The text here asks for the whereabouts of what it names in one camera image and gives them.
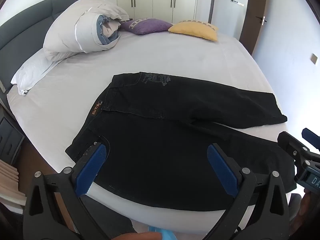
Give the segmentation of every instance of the yellow cushion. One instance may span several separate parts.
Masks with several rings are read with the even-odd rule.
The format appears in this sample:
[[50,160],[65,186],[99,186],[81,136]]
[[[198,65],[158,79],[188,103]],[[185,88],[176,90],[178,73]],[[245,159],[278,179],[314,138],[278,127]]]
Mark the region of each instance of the yellow cushion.
[[173,25],[168,31],[172,33],[183,33],[210,41],[218,41],[216,31],[218,28],[210,23],[196,20],[182,21]]

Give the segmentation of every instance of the wooden floor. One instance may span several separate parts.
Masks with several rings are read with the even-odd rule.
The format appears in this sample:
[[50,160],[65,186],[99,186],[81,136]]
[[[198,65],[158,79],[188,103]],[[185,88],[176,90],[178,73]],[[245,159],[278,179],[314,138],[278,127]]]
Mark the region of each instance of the wooden floor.
[[[19,172],[19,191],[26,194],[27,197],[30,194],[30,185],[36,171],[41,171],[44,175],[56,173],[27,139],[25,139],[21,145],[20,154],[14,166]],[[68,228],[74,230],[72,219],[64,205],[61,195],[56,193],[55,196]]]
[[44,175],[56,173],[28,140],[23,141],[14,166],[19,172],[19,191],[27,197],[36,171],[41,171]]

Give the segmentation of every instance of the pillow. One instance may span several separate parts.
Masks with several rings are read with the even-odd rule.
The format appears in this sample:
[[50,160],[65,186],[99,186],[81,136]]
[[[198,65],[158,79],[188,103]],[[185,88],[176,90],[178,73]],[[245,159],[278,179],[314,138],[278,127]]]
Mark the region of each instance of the pillow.
[[106,0],[78,0],[53,22],[44,39],[48,60],[57,61],[79,52],[113,48],[119,39],[120,21],[129,16]]
[[11,84],[17,84],[19,95],[25,96],[39,80],[60,62],[61,60],[49,61],[45,57],[44,50],[40,49],[22,64],[14,74]]
[[171,26],[171,23],[154,18],[132,20],[121,24],[121,28],[134,34],[146,34],[167,31]]
[[189,20],[173,25],[168,31],[196,36],[210,41],[218,41],[217,30],[218,28],[210,23]]

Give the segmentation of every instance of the white pillow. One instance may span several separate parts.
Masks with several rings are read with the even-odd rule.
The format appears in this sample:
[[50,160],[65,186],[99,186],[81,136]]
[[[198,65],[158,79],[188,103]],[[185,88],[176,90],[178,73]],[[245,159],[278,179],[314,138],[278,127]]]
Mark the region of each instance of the white pillow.
[[17,84],[19,95],[25,96],[39,80],[61,61],[49,61],[45,57],[44,50],[40,49],[22,64],[14,74],[11,84]]
[[53,22],[44,39],[44,52],[48,60],[56,61],[79,52],[102,51],[113,48],[115,40],[101,43],[101,35],[111,35],[120,21],[128,21],[125,10],[106,0],[78,0]]

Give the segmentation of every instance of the printed graphic on jeans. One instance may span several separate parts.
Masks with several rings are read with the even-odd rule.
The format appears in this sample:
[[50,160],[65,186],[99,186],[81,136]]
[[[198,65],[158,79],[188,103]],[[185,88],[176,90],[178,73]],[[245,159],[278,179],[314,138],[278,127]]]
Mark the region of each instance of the printed graphic on jeans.
[[155,82],[155,83],[162,83],[165,86],[169,81],[171,81],[169,75],[157,75],[154,73],[145,73],[144,78],[142,80],[143,83],[147,83],[148,81]]

